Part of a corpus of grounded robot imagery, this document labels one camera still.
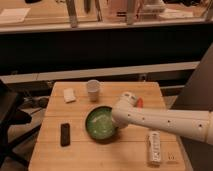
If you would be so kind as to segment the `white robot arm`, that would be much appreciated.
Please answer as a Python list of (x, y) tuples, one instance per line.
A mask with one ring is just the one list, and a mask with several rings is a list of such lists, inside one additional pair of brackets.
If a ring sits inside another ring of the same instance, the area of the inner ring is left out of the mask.
[(136, 107), (136, 96), (124, 92), (112, 107), (117, 127), (144, 126), (213, 145), (213, 112)]

